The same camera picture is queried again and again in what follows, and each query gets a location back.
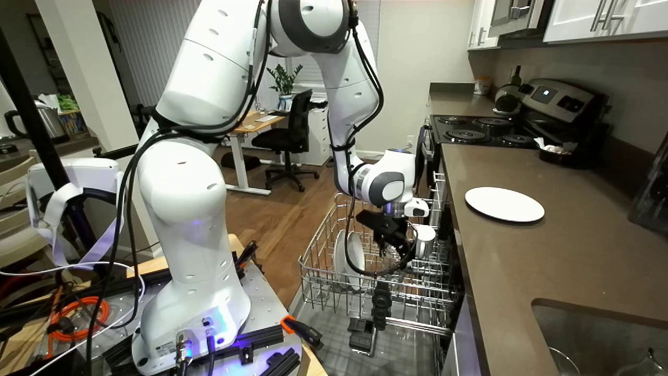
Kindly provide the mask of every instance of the desk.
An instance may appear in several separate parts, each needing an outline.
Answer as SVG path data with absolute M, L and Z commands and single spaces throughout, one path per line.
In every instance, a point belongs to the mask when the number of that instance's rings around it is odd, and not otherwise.
M 232 191 L 232 193 L 248 193 L 248 195 L 269 195 L 272 193 L 272 191 L 265 191 L 265 187 L 248 185 L 246 163 L 245 163 L 245 153 L 243 153 L 243 139 L 248 133 L 261 133 L 261 132 L 273 128 L 273 124 L 280 124 L 285 119 L 286 117 L 280 117 L 280 115 L 261 115 L 258 111 L 248 111 L 245 124 L 231 133 L 231 146 L 232 146 L 232 159 L 234 159 L 234 171 L 237 171 L 237 185 L 229 183 L 229 191 Z
M 231 233 L 231 247 L 238 253 L 245 249 L 243 243 L 234 233 Z M 167 267 L 166 260 L 158 256 L 152 262 L 141 264 L 141 274 L 150 274 L 150 272 L 160 272 L 166 267 Z M 255 265 L 246 272 L 248 274 L 243 279 L 243 287 L 250 294 L 255 310 L 250 312 L 250 318 L 248 318 L 245 330 L 265 327 L 267 320 L 272 324 L 279 322 L 280 318 L 286 315 L 286 310 L 280 304 L 279 296 L 273 293 L 269 293 L 272 289 L 269 289 L 267 279 L 263 278 L 263 274 L 258 272 Z M 0 373 L 10 373 L 16 370 L 21 370 L 32 359 L 34 350 L 38 348 L 38 344 L 45 339 L 47 325 L 42 325 L 42 322 L 45 320 L 30 322 L 19 335 L 16 335 L 6 342 L 4 355 L 0 359 Z M 290 344 L 294 348 L 302 344 L 302 340 L 297 336 L 289 335 L 285 344 Z M 260 370 L 267 368 L 265 359 L 273 350 L 285 350 L 285 344 L 273 344 L 273 347 L 267 347 L 265 350 L 258 350 L 253 366 L 243 368 L 240 373 L 248 373 L 248 376 L 261 373 Z M 303 352 L 302 368 L 292 373 L 298 373 L 298 376 L 325 376 L 327 373 L 323 364 L 317 361 L 317 358 L 312 350 L 308 350 L 303 347 L 298 352 Z M 237 361 L 238 361 L 237 358 L 220 359 L 218 368 L 225 366 L 225 364 L 237 364 Z

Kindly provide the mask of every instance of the dish rack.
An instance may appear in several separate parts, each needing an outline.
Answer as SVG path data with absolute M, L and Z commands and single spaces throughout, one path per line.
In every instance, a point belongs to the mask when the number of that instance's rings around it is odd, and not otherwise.
M 453 247 L 447 243 L 433 241 L 426 256 L 414 260 L 407 267 L 393 274 L 362 275 L 335 272 L 335 243 L 347 226 L 349 233 L 356 232 L 362 239 L 368 272 L 389 270 L 399 260 L 393 250 L 381 253 L 381 247 L 374 243 L 374 232 L 356 219 L 362 209 L 373 206 L 354 202 L 343 195 L 335 197 L 308 250 L 298 256 L 302 304 L 308 304 L 312 312 L 369 320 L 374 293 L 385 284 L 390 290 L 389 325 L 437 336 L 449 335 L 452 310 L 457 304 L 462 293 L 449 284 L 447 260 Z

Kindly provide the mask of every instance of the metal rack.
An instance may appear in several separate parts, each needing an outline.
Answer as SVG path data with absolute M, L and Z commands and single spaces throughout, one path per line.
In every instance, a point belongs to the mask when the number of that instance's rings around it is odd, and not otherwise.
M 447 243 L 435 241 L 426 256 L 410 262 L 407 267 L 385 275 L 337 274 L 335 243 L 338 232 L 359 233 L 368 272 L 389 270 L 399 255 L 381 250 L 373 229 L 356 221 L 356 213 L 365 204 L 351 209 L 351 198 L 337 195 L 335 202 L 313 233 L 308 250 L 298 256 L 302 265 L 302 304 L 312 312 L 329 312 L 347 318 L 373 318 L 374 290 L 381 283 L 390 289 L 389 325 L 445 336 L 449 335 L 449 314 L 460 301 L 460 293 L 449 287 Z

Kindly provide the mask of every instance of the plate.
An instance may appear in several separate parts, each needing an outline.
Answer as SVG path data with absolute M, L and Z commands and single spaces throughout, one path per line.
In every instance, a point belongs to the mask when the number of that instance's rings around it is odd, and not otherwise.
M 335 275 L 349 278 L 351 287 L 359 290 L 359 274 L 351 270 L 347 262 L 345 233 L 347 232 L 340 229 L 335 241 Z M 349 237 L 349 256 L 358 270 L 365 270 L 364 243 L 356 232 Z
M 507 187 L 479 185 L 467 193 L 463 200 L 479 213 L 501 221 L 530 224 L 546 217 L 539 200 Z

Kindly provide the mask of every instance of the kitchen sink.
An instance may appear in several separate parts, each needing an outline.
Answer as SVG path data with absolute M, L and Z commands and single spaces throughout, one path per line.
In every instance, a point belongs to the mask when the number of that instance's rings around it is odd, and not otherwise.
M 654 361 L 668 368 L 668 322 L 534 301 L 534 318 L 560 373 L 616 373 Z

